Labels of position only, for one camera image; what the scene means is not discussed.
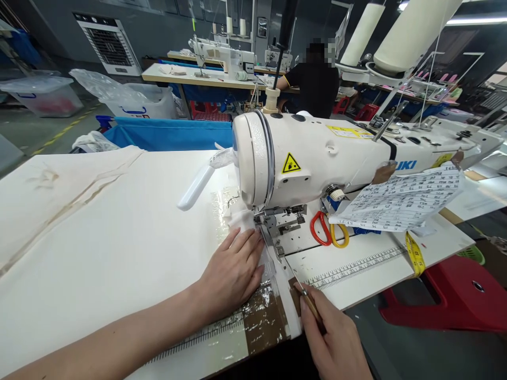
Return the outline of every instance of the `needle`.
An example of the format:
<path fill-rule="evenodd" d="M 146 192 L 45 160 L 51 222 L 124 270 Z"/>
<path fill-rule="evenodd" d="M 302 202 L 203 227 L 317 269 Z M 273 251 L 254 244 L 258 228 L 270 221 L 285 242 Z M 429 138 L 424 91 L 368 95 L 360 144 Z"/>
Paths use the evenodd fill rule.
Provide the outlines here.
<path fill-rule="evenodd" d="M 294 275 L 294 278 L 296 279 L 297 283 L 301 287 L 301 294 L 305 298 L 306 304 L 308 305 L 308 307 L 312 311 L 312 314 L 315 317 L 315 320 L 317 321 L 317 326 L 318 326 L 319 331 L 321 332 L 322 335 L 326 334 L 326 328 L 324 327 L 324 323 L 322 322 L 321 315 L 317 311 L 317 307 L 315 306 L 315 302 L 314 302 L 313 298 L 308 293 L 308 290 L 306 290 L 305 288 L 303 288 L 303 286 L 301 285 L 301 283 L 297 279 L 296 273 L 294 272 L 294 269 L 292 269 L 292 267 L 290 266 L 289 261 L 287 260 L 287 258 L 285 258 L 285 262 L 289 266 L 290 270 L 292 271 L 292 274 Z"/>

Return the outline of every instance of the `green basket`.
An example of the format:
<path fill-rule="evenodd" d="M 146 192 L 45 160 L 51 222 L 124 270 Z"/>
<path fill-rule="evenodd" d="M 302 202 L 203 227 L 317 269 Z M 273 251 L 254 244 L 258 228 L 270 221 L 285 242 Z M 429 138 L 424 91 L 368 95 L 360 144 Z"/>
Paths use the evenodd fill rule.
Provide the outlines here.
<path fill-rule="evenodd" d="M 458 253 L 458 256 L 467 257 L 469 259 L 477 261 L 480 265 L 484 265 L 486 262 L 486 259 L 484 258 L 481 250 L 474 245 Z"/>

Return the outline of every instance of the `black shirt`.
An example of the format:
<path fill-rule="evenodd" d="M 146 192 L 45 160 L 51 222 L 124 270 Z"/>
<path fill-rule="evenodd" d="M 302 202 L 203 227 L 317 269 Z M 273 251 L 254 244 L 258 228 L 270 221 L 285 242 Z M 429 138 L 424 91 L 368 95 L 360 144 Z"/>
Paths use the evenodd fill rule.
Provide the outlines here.
<path fill-rule="evenodd" d="M 299 86 L 299 109 L 314 117 L 329 119 L 333 110 L 340 74 L 336 67 L 322 63 L 300 63 L 285 74 L 289 86 Z"/>

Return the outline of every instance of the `air cooler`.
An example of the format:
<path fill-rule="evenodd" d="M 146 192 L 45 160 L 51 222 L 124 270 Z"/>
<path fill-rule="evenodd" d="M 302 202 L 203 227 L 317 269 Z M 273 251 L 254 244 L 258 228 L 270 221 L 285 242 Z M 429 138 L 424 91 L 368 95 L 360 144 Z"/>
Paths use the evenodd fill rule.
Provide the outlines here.
<path fill-rule="evenodd" d="M 109 74 L 141 75 L 120 20 L 82 13 L 74 13 L 74 18 Z"/>

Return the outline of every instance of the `hand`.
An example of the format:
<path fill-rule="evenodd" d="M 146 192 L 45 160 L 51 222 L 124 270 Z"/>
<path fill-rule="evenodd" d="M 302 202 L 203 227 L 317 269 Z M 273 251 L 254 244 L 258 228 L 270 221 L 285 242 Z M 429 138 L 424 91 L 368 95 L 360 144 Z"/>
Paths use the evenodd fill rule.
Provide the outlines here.
<path fill-rule="evenodd" d="M 301 290 L 298 283 L 295 287 Z M 315 317 L 301 297 L 301 321 L 322 379 L 372 379 L 354 322 L 339 311 L 323 292 L 303 284 L 315 301 L 327 333 L 322 336 Z"/>
<path fill-rule="evenodd" d="M 264 241 L 259 231 L 248 230 L 238 236 L 239 230 L 229 233 L 194 284 L 206 323 L 231 314 L 260 285 L 264 265 L 257 265 Z"/>

